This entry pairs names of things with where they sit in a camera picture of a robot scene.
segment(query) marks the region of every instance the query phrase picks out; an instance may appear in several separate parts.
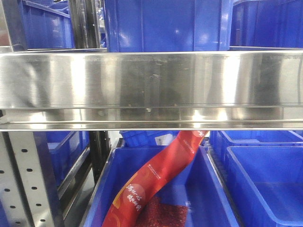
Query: red chili flakes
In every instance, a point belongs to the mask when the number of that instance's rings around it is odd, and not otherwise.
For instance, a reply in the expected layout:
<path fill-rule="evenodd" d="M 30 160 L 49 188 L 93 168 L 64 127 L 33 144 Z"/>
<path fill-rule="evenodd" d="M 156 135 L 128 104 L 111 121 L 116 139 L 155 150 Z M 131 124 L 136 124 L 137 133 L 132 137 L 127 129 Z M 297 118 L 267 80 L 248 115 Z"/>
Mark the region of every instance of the red chili flakes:
<path fill-rule="evenodd" d="M 187 207 L 160 203 L 153 197 L 139 215 L 135 227 L 184 227 Z"/>

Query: metal shelf rail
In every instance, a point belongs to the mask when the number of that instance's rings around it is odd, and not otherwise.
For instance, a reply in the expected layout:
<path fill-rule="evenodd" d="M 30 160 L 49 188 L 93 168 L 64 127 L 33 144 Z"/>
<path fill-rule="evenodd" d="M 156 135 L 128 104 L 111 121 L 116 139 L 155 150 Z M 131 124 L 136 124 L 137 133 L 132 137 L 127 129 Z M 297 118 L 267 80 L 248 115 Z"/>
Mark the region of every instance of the metal shelf rail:
<path fill-rule="evenodd" d="M 0 54 L 1 131 L 303 127 L 303 51 Z"/>

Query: plastic container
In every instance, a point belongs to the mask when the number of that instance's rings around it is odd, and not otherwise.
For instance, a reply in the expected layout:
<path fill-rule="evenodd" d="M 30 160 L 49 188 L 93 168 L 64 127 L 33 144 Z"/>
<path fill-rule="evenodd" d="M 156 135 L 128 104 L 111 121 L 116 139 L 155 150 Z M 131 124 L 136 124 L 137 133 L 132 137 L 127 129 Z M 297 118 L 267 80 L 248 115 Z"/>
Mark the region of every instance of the plastic container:
<path fill-rule="evenodd" d="M 50 8 L 66 14 L 70 13 L 70 8 L 67 0 L 54 3 L 53 5 L 50 6 Z"/>
<path fill-rule="evenodd" d="M 56 184 L 59 186 L 83 151 L 82 133 L 79 131 L 56 131 L 47 132 L 46 137 Z"/>
<path fill-rule="evenodd" d="M 300 136 L 303 136 L 303 130 L 294 130 L 294 132 Z"/>
<path fill-rule="evenodd" d="M 6 218 L 6 214 L 5 214 L 4 208 L 1 204 L 1 201 L 0 201 L 0 226 L 1 227 L 9 227 L 9 223 L 8 223 L 7 218 Z"/>
<path fill-rule="evenodd" d="M 278 1 L 277 46 L 303 47 L 303 0 Z"/>
<path fill-rule="evenodd" d="M 231 45 L 303 47 L 303 0 L 235 2 Z"/>
<path fill-rule="evenodd" d="M 213 131 L 211 137 L 214 153 L 224 166 L 229 146 L 303 146 L 303 137 L 293 131 Z"/>
<path fill-rule="evenodd" d="M 229 49 L 233 0 L 105 0 L 110 52 Z"/>
<path fill-rule="evenodd" d="M 111 153 L 84 227 L 100 227 L 114 197 L 158 148 L 118 148 Z M 162 203 L 188 206 L 186 227 L 238 227 L 203 148 L 195 160 L 156 196 Z"/>
<path fill-rule="evenodd" d="M 277 0 L 235 2 L 231 45 L 276 47 L 277 16 Z"/>
<path fill-rule="evenodd" d="M 53 5 L 53 0 L 27 0 L 28 2 L 36 3 L 42 6 L 51 6 Z"/>
<path fill-rule="evenodd" d="M 89 145 L 89 132 L 82 131 L 82 150 L 84 150 Z"/>
<path fill-rule="evenodd" d="M 303 227 L 303 147 L 229 147 L 227 186 L 246 227 Z"/>
<path fill-rule="evenodd" d="M 179 131 L 120 131 L 126 147 L 168 145 Z"/>
<path fill-rule="evenodd" d="M 74 47 L 70 15 L 26 0 L 18 5 L 29 49 Z"/>

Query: storage shelf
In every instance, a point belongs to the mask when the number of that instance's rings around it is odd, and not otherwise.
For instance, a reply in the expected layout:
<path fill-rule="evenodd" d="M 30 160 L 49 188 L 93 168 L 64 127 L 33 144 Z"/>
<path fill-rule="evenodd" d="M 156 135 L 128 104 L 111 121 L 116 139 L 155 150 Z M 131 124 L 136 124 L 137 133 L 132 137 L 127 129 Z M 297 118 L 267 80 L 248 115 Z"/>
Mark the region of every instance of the storage shelf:
<path fill-rule="evenodd" d="M 0 130 L 303 128 L 303 50 L 92 51 L 0 54 Z"/>

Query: metal rack frame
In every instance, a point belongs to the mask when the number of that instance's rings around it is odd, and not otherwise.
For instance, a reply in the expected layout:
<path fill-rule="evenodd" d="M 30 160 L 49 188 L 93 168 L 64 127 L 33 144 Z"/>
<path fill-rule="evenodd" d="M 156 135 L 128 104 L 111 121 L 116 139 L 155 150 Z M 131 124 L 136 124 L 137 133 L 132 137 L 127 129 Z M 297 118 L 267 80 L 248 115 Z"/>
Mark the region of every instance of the metal rack frame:
<path fill-rule="evenodd" d="M 97 181 L 106 163 L 104 130 L 303 129 L 303 50 L 15 52 L 27 50 L 15 3 L 0 0 L 0 198 L 12 226 L 64 226 L 91 166 Z M 84 20 L 84 3 L 94 11 L 94 0 L 70 1 L 76 45 L 95 48 L 97 17 Z M 58 190 L 44 133 L 35 132 L 57 130 L 92 131 L 94 151 L 84 150 Z"/>

